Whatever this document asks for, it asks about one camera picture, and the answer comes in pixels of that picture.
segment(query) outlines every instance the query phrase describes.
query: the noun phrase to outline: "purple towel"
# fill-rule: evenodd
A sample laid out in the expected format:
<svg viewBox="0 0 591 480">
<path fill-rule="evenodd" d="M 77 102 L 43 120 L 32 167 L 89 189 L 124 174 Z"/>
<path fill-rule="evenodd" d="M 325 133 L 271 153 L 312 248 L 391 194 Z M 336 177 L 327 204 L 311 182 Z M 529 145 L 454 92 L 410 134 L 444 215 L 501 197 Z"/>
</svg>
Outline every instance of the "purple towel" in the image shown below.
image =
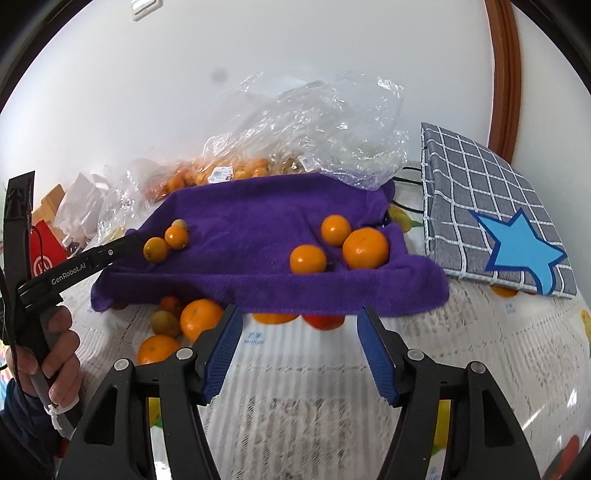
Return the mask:
<svg viewBox="0 0 591 480">
<path fill-rule="evenodd" d="M 247 312 L 352 314 L 371 306 L 383 316 L 439 307 L 449 296 L 443 270 L 427 257 L 409 255 L 396 223 L 383 228 L 390 259 L 377 270 L 349 270 L 340 248 L 324 243 L 320 225 L 343 215 L 353 229 L 381 228 L 394 185 L 375 192 L 320 174 L 232 181 L 180 190 L 142 225 L 163 236 L 171 222 L 189 225 L 189 246 L 170 251 L 159 265 L 141 252 L 102 272 L 92 288 L 92 306 L 158 303 L 165 295 L 184 301 L 209 298 Z M 290 252 L 315 244 L 326 252 L 327 272 L 290 273 Z"/>
</svg>

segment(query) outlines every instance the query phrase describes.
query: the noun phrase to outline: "blue star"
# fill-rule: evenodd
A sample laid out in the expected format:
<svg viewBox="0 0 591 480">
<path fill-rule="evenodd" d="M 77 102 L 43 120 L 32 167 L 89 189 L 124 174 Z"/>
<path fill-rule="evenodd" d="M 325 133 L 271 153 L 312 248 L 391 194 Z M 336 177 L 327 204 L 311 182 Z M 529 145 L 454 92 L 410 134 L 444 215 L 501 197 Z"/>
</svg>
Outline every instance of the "blue star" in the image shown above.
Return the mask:
<svg viewBox="0 0 591 480">
<path fill-rule="evenodd" d="M 471 214 L 495 240 L 486 271 L 527 270 L 534 277 L 538 293 L 549 295 L 554 290 L 553 268 L 566 258 L 566 253 L 535 233 L 523 209 L 507 223 L 481 213 Z"/>
</svg>

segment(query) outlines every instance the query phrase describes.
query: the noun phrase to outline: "screw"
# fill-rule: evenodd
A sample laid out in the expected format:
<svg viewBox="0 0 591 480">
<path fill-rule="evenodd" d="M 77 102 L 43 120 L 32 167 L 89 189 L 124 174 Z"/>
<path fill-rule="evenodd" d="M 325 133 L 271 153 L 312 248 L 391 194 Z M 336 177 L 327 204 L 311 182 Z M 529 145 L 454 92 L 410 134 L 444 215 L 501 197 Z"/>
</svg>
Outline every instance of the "screw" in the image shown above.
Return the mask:
<svg viewBox="0 0 591 480">
<path fill-rule="evenodd" d="M 187 360 L 193 356 L 193 351 L 190 348 L 181 348 L 177 352 L 177 358 L 179 360 Z"/>
<path fill-rule="evenodd" d="M 486 367 L 484 366 L 484 364 L 481 364 L 480 362 L 472 362 L 470 364 L 470 368 L 476 374 L 483 374 L 484 372 L 486 372 Z"/>
<path fill-rule="evenodd" d="M 129 360 L 127 360 L 126 358 L 120 358 L 115 362 L 113 366 L 117 371 L 125 370 L 127 367 L 129 367 Z"/>
<path fill-rule="evenodd" d="M 409 350 L 407 355 L 411 360 L 415 360 L 417 362 L 420 362 L 423 358 L 425 358 L 425 354 L 416 348 Z"/>
</svg>

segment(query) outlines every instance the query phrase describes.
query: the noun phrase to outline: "white wall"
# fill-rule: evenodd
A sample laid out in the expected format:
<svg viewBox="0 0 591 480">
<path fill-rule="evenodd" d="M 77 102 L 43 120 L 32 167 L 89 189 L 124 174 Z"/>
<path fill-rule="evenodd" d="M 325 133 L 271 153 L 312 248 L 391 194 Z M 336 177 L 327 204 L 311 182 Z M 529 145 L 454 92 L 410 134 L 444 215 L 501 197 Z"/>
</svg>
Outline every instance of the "white wall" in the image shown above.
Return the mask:
<svg viewBox="0 0 591 480">
<path fill-rule="evenodd" d="M 381 74 L 420 122 L 488 141 L 492 46 L 482 0 L 165 0 L 139 22 L 95 0 L 29 68 L 0 115 L 0 180 L 37 170 L 36 199 L 80 170 L 197 152 L 199 112 L 257 71 Z M 216 69 L 226 82 L 212 79 Z"/>
<path fill-rule="evenodd" d="M 515 9 L 523 97 L 513 166 L 534 186 L 591 301 L 591 95 L 551 40 Z"/>
</svg>

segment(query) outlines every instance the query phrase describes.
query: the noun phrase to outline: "wire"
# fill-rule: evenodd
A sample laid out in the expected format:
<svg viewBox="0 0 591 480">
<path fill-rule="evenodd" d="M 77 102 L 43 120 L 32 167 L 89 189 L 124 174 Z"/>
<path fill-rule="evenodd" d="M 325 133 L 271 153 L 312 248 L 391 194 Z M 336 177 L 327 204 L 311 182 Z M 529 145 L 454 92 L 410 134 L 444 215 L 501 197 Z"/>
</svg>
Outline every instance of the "wire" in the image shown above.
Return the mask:
<svg viewBox="0 0 591 480">
<path fill-rule="evenodd" d="M 39 229 L 33 225 L 33 230 L 37 232 L 37 236 L 39 237 L 39 252 L 41 255 L 41 273 L 45 273 L 45 257 L 43 256 L 43 237 L 41 236 L 41 232 Z"/>
<path fill-rule="evenodd" d="M 414 171 L 422 171 L 420 168 L 417 167 L 403 167 L 403 170 L 414 170 Z M 402 177 L 392 177 L 393 180 L 395 181 L 399 181 L 401 183 L 410 183 L 412 185 L 419 185 L 420 187 L 423 186 L 423 182 L 417 181 L 417 180 L 410 180 L 410 179 L 404 179 Z M 414 213 L 423 213 L 422 210 L 417 210 L 416 208 L 410 208 L 407 207 L 406 205 L 402 205 L 401 203 L 398 203 L 396 200 L 392 199 L 392 203 L 404 210 L 407 210 L 409 212 L 414 212 Z"/>
<path fill-rule="evenodd" d="M 422 211 L 422 210 L 417 210 L 416 208 L 410 208 L 410 207 L 407 207 L 406 205 L 402 205 L 401 203 L 398 203 L 398 202 L 397 202 L 396 200 L 394 200 L 394 199 L 392 199 L 392 203 L 393 203 L 394 205 L 396 205 L 397 207 L 400 207 L 400 208 L 402 208 L 402 209 L 404 209 L 404 210 L 408 210 L 409 212 L 414 212 L 414 213 L 423 213 L 423 211 Z"/>
<path fill-rule="evenodd" d="M 395 181 L 400 181 L 402 183 L 412 183 L 413 185 L 419 185 L 419 186 L 423 186 L 423 184 L 420 181 L 416 181 L 416 180 L 410 180 L 410 179 L 404 179 L 402 177 L 392 177 L 393 180 Z"/>
</svg>

